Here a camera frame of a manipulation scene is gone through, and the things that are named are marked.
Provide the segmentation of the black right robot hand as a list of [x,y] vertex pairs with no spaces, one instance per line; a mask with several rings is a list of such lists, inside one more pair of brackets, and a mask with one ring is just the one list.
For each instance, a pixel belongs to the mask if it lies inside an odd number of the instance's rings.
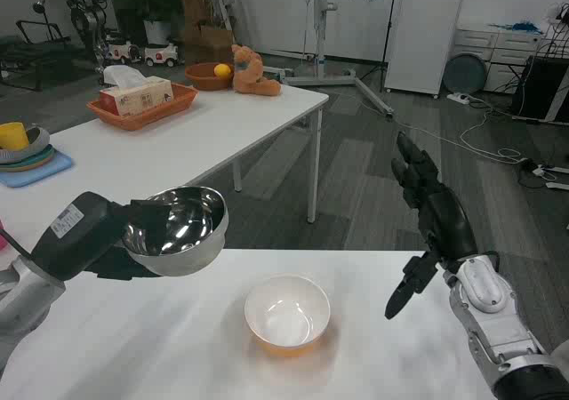
[[395,317],[415,293],[424,291],[437,265],[455,273],[462,259],[478,254],[461,202],[451,188],[438,180],[438,168],[427,151],[419,149],[403,132],[397,135],[397,147],[402,158],[394,158],[391,169],[403,189],[405,202],[418,211],[419,231],[428,249],[405,264],[404,277],[385,308],[387,319]]

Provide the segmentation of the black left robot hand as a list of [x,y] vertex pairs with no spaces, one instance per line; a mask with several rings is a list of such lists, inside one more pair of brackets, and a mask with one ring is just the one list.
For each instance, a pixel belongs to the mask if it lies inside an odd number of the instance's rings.
[[50,276],[65,282],[80,273],[129,281],[156,274],[136,262],[118,245],[130,225],[146,231],[150,246],[165,240],[172,207],[151,200],[118,204],[93,192],[78,196],[41,235],[30,260]]

